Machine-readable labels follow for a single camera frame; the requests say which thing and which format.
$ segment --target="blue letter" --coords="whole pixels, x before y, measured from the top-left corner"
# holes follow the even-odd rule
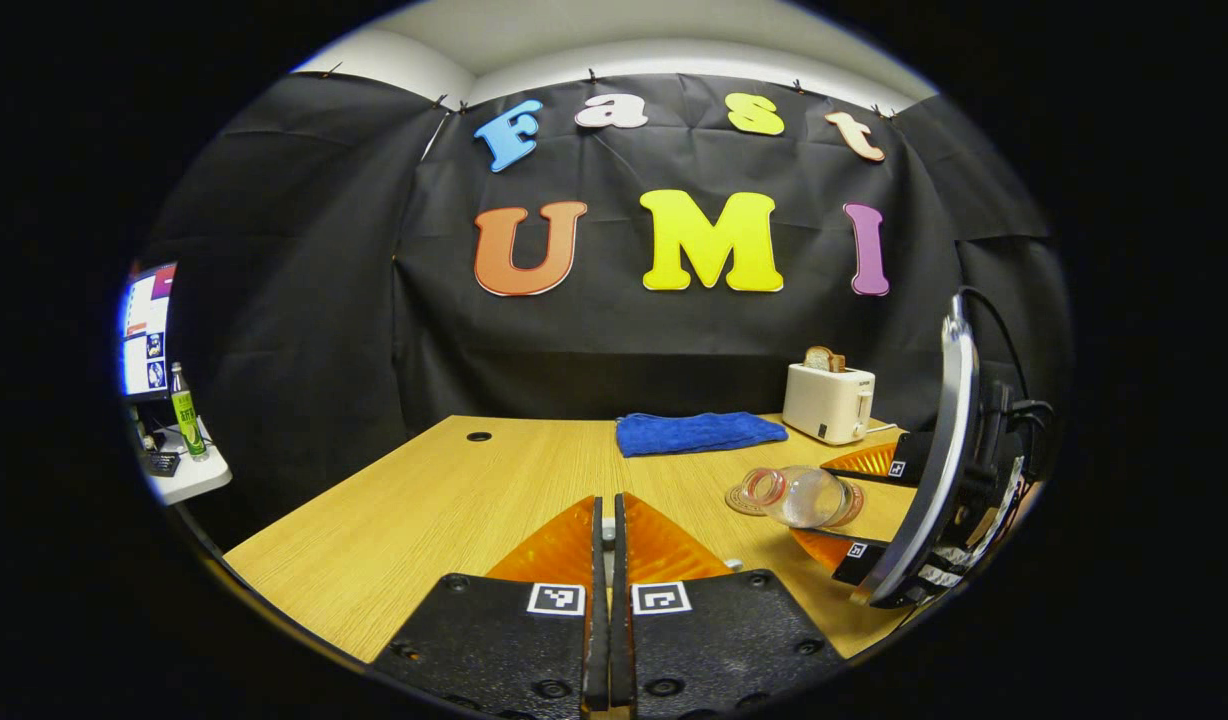
[[[496,173],[508,167],[508,165],[523,158],[530,154],[530,150],[535,149],[538,143],[522,140],[521,136],[533,135],[533,133],[538,131],[538,120],[533,115],[526,114],[537,113],[538,111],[542,111],[542,102],[527,100],[522,104],[517,104],[513,109],[506,111],[499,118],[483,124],[481,129],[478,129],[474,138],[483,138],[490,146],[490,152],[494,152],[494,163],[490,163],[492,172]],[[522,115],[522,118],[512,122],[517,115]]]

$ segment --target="green bottle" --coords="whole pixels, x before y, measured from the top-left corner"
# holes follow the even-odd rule
[[[183,432],[183,442],[188,446],[188,455],[196,462],[210,457],[206,451],[206,441],[201,437],[201,425],[196,424],[196,412],[192,407],[192,392],[188,391],[188,382],[183,380],[183,365],[174,362],[169,365],[169,401],[174,404],[174,415],[179,419],[179,432]]]

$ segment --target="white ceiling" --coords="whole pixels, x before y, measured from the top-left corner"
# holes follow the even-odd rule
[[[802,55],[915,100],[935,95],[873,45],[782,0],[426,0],[368,27],[422,42],[473,76],[575,47],[693,38]]]

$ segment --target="wall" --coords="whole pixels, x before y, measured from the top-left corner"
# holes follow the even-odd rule
[[[885,113],[906,109],[914,102],[923,100],[818,60],[720,41],[624,41],[576,47],[474,77],[472,72],[421,42],[384,29],[362,29],[327,47],[297,70],[323,72],[340,61],[335,72],[378,79],[429,100],[448,95],[442,104],[451,109],[458,109],[459,100],[478,104],[510,92],[586,79],[587,68],[594,69],[597,76],[639,72],[713,74],[760,79],[780,85],[792,85],[793,79],[799,79],[806,90],[855,102],[865,108],[878,104]]]

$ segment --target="letter m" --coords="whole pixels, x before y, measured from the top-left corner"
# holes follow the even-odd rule
[[[655,215],[655,268],[643,278],[650,290],[690,288],[690,273],[682,269],[683,249],[706,288],[715,286],[733,251],[734,268],[725,274],[725,284],[748,292],[783,290],[783,275],[774,269],[769,197],[733,193],[715,225],[684,190],[646,192],[641,205]]]

